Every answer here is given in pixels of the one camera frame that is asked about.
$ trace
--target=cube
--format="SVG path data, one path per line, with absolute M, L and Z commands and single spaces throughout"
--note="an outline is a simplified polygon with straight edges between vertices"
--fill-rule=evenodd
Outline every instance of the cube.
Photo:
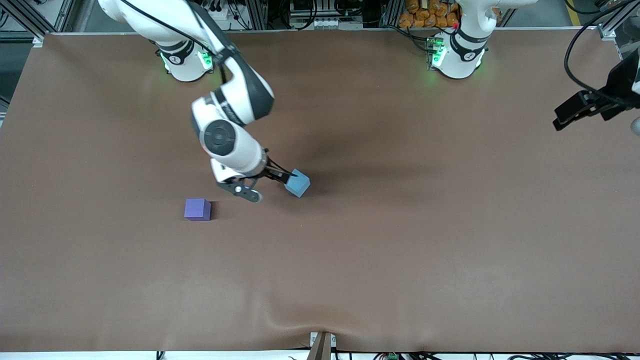
M 311 185 L 311 180 L 297 168 L 293 169 L 291 173 L 297 176 L 291 176 L 284 187 L 293 195 L 301 197 Z
M 187 199 L 184 204 L 184 217 L 191 221 L 211 220 L 211 203 L 205 199 Z

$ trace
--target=green led light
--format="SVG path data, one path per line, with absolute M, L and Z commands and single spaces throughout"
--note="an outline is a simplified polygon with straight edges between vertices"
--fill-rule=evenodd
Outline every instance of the green led light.
M 480 52 L 480 55 L 478 55 L 478 62 L 476 63 L 476 67 L 480 66 L 480 64 L 482 63 L 482 55 L 484 55 L 484 50 L 482 50 Z
M 211 54 L 209 53 L 203 54 L 199 51 L 198 57 L 200 58 L 200 62 L 202 62 L 202 66 L 204 66 L 205 69 L 211 69 L 211 67 L 213 66 L 213 61 L 211 60 Z
M 166 58 L 164 57 L 163 53 L 160 53 L 160 58 L 162 58 L 162 62 L 164 63 L 164 68 L 169 71 L 169 64 L 167 64 L 166 62 Z
M 442 45 L 440 49 L 433 55 L 432 66 L 441 66 L 444 56 L 447 54 L 446 46 Z

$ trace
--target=brown tablecloth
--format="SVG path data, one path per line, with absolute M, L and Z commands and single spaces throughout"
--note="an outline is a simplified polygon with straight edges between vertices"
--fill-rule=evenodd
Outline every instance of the brown tablecloth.
M 462 81 L 394 32 L 234 35 L 276 93 L 248 127 L 309 175 L 219 190 L 138 36 L 48 36 L 0 138 L 2 350 L 640 351 L 633 111 L 557 133 L 574 31 L 497 31 Z M 618 61 L 594 31 L 578 76 Z M 218 201 L 217 219 L 182 217 Z

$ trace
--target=purple cube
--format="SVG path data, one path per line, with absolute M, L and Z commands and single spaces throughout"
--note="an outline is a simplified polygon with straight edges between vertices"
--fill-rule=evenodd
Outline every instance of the purple cube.
M 211 203 L 205 199 L 187 199 L 184 204 L 184 217 L 191 221 L 211 220 Z

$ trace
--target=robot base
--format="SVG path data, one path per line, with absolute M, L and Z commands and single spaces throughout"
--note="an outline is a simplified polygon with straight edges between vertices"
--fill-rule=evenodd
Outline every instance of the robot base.
M 200 79 L 207 72 L 212 72 L 213 61 L 211 55 L 198 44 L 194 44 L 193 50 L 180 63 L 180 58 L 171 55 L 160 57 L 164 61 L 165 69 L 176 80 L 189 83 Z
M 464 61 L 451 48 L 451 35 L 441 32 L 434 37 L 434 54 L 430 56 L 432 69 L 438 69 L 443 75 L 452 79 L 469 77 L 480 66 L 484 50 L 479 55 L 473 55 L 472 61 Z

